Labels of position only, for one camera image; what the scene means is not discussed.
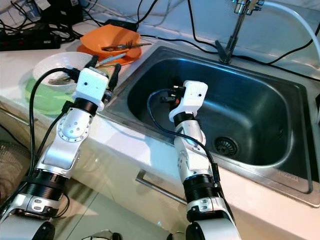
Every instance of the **sink drain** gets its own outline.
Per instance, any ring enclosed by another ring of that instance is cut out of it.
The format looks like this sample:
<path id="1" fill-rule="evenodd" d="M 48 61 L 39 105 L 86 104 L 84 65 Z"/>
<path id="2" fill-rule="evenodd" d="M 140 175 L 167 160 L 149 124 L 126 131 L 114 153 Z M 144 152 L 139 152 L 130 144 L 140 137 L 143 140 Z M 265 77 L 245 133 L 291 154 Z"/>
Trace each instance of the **sink drain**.
<path id="1" fill-rule="evenodd" d="M 228 137 L 221 136 L 214 141 L 215 149 L 219 154 L 232 157 L 237 153 L 236 143 Z"/>

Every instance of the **white countertop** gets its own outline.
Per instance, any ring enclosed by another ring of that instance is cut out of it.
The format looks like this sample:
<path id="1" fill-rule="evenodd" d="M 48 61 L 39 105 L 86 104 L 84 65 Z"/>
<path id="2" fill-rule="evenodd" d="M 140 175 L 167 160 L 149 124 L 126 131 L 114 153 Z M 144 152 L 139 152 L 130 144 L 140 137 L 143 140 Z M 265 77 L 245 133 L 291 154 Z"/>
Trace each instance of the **white countertop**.
<path id="1" fill-rule="evenodd" d="M 94 27 L 88 25 L 82 28 L 82 32 L 88 32 L 92 28 Z M 141 58 L 123 67 L 119 75 L 119 84 L 127 79 L 151 54 L 153 49 L 158 46 L 175 46 L 175 48 L 185 49 L 192 54 L 201 55 L 213 60 L 218 59 L 216 55 L 202 53 L 196 49 L 186 47 L 184 44 L 177 46 L 173 43 L 162 42 L 156 39 L 146 39 L 146 41 L 151 41 L 155 44 L 142 48 L 143 54 Z M 24 89 L 26 81 L 31 74 L 31 69 L 37 62 L 50 55 L 64 51 L 75 51 L 78 45 L 79 42 L 75 41 L 63 44 L 60 49 L 1 52 L 0 101 L 27 113 L 29 103 L 25 99 Z M 315 146 L 320 146 L 320 130 L 319 126 L 315 124 L 317 119 L 315 97 L 320 93 L 319 82 L 292 75 L 272 67 L 261 66 L 238 59 L 234 59 L 232 65 L 303 84 L 307 89 L 314 144 Z M 52 117 L 37 112 L 35 116 L 48 126 L 52 121 Z M 179 173 L 175 165 L 177 155 L 171 145 L 98 115 L 94 118 L 91 126 L 89 137 L 92 141 L 103 144 L 115 152 L 122 153 L 137 161 L 146 170 L 152 171 L 154 174 L 168 179 L 178 186 L 181 185 Z M 319 151 L 320 149 L 317 150 L 318 159 L 320 159 Z M 231 206 L 303 239 L 319 239 L 317 230 L 320 223 L 320 208 L 313 208 L 291 199 L 223 168 L 220 168 L 220 177 L 226 199 Z"/>

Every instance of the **faucet spout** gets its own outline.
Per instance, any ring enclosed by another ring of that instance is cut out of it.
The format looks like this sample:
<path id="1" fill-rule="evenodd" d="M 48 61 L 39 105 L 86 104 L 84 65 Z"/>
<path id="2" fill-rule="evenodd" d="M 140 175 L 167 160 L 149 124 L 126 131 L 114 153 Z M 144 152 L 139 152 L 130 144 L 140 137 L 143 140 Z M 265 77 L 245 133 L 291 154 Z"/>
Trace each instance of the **faucet spout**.
<path id="1" fill-rule="evenodd" d="M 229 41 L 224 49 L 218 40 L 215 41 L 216 48 L 218 50 L 220 61 L 229 64 L 231 61 L 232 54 L 235 50 L 238 34 L 240 32 L 241 26 L 245 20 L 246 15 L 251 15 L 253 11 L 260 11 L 264 4 L 263 0 L 237 0 L 236 7 L 234 12 L 239 14 L 239 17 L 236 21 L 235 28 L 233 30 L 233 34 L 230 36 Z"/>

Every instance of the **faucet handle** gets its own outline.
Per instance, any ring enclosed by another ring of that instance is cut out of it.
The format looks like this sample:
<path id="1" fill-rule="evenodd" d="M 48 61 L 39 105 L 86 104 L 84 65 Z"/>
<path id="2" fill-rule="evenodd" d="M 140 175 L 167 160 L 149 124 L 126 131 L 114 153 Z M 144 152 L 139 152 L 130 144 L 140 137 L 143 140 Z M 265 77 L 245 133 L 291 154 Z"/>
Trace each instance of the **faucet handle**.
<path id="1" fill-rule="evenodd" d="M 218 40 L 215 40 L 214 43 L 215 43 L 216 49 L 218 51 L 220 61 L 223 63 L 227 63 L 228 62 L 228 54 L 227 54 L 226 50 L 224 49 L 224 47 L 221 45 L 221 43 Z"/>

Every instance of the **pipe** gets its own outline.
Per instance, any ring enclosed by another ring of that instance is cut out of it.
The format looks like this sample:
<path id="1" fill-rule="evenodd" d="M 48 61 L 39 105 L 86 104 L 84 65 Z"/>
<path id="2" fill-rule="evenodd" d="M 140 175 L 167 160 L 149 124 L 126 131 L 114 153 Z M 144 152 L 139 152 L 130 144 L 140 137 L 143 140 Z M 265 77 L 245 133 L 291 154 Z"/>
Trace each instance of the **pipe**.
<path id="1" fill-rule="evenodd" d="M 270 1 L 265 1 L 264 6 L 272 7 L 272 8 L 276 8 L 276 9 L 285 11 L 285 12 L 291 14 L 293 17 L 295 17 L 304 26 L 304 28 L 307 30 L 307 32 L 311 36 L 313 43 L 315 45 L 316 51 L 318 53 L 319 62 L 320 62 L 320 44 L 317 39 L 317 36 L 315 35 L 315 33 L 312 30 L 312 28 L 310 27 L 310 25 L 306 22 L 306 20 L 302 16 L 300 16 L 299 13 L 297 13 L 296 11 L 292 10 L 289 7 L 283 6 L 281 4 L 278 4 L 275 2 L 270 2 Z"/>

